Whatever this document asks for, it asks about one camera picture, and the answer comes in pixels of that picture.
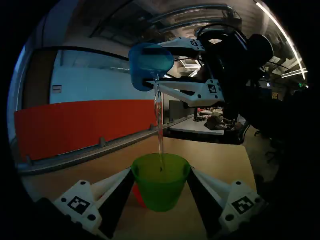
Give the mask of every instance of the translucent cup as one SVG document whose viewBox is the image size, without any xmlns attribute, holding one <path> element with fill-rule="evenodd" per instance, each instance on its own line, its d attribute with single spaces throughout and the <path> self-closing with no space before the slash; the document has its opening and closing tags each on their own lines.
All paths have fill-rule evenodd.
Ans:
<svg viewBox="0 0 320 240">
<path fill-rule="evenodd" d="M 190 172 L 189 163 L 180 156 L 164 153 L 162 162 L 161 171 L 159 154 L 152 153 L 137 158 L 131 167 L 146 207 L 155 212 L 176 205 Z"/>
</svg>

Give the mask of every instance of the water stream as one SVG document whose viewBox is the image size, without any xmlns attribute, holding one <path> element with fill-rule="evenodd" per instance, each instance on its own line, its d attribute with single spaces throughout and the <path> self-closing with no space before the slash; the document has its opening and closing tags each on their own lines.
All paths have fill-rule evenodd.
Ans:
<svg viewBox="0 0 320 240">
<path fill-rule="evenodd" d="M 159 141 L 159 159 L 160 159 L 160 171 L 164 169 L 164 164 L 162 161 L 163 154 L 163 130 L 162 130 L 162 117 L 163 117 L 163 107 L 161 92 L 159 89 L 159 75 L 154 78 L 154 110 L 156 114 L 156 121 L 158 124 L 158 141 Z"/>
</svg>

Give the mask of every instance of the ceiling pipe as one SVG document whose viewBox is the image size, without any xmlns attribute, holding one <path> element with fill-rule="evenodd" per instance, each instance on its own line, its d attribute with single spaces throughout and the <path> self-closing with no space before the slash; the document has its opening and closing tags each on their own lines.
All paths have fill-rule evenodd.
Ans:
<svg viewBox="0 0 320 240">
<path fill-rule="evenodd" d="M 195 5 L 195 6 L 188 6 L 188 7 L 184 7 L 184 8 L 175 9 L 173 11 L 156 16 L 156 17 L 148 20 L 148 22 L 151 24 L 154 24 L 156 22 L 159 22 L 159 21 L 164 20 L 166 18 L 169 18 L 171 16 L 177 16 L 177 15 L 184 14 L 184 13 L 202 11 L 202 10 L 206 10 L 206 9 L 225 10 L 228 12 L 228 16 L 230 16 L 231 18 L 234 18 L 234 14 L 236 14 L 240 18 L 240 16 L 237 14 L 237 12 L 227 4 L 204 4 L 204 5 Z"/>
</svg>

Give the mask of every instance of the red wall panel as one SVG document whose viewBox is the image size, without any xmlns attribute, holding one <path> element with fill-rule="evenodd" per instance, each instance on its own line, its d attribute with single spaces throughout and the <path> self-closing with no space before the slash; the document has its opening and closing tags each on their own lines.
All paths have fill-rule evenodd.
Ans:
<svg viewBox="0 0 320 240">
<path fill-rule="evenodd" d="M 65 102 L 15 112 L 16 135 L 25 160 L 48 158 L 146 130 L 156 125 L 153 100 Z"/>
</svg>

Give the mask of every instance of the desk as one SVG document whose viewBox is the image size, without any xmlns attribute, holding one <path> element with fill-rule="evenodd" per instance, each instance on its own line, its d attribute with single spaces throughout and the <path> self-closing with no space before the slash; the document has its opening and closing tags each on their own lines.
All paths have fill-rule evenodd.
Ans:
<svg viewBox="0 0 320 240">
<path fill-rule="evenodd" d="M 175 124 L 170 129 L 180 132 L 193 132 L 199 134 L 223 135 L 224 130 L 210 130 L 204 123 L 206 121 L 195 122 L 193 118 L 189 118 L 183 122 Z"/>
<path fill-rule="evenodd" d="M 244 146 L 164 138 L 164 149 L 167 153 L 182 156 L 192 166 L 210 176 L 229 184 L 240 179 L 256 189 Z M 27 190 L 36 190 L 42 196 L 54 200 L 80 179 L 91 183 L 100 181 L 129 167 L 135 158 L 157 151 L 158 137 L 151 136 L 103 157 L 56 172 L 26 176 L 22 180 Z M 196 203 L 186 184 L 177 205 L 163 213 L 140 207 L 130 193 L 114 233 L 113 240 L 118 239 L 207 238 Z"/>
<path fill-rule="evenodd" d="M 216 115 L 219 116 L 222 114 L 222 109 L 214 109 L 213 111 L 203 110 L 200 111 L 203 115 Z"/>
</svg>

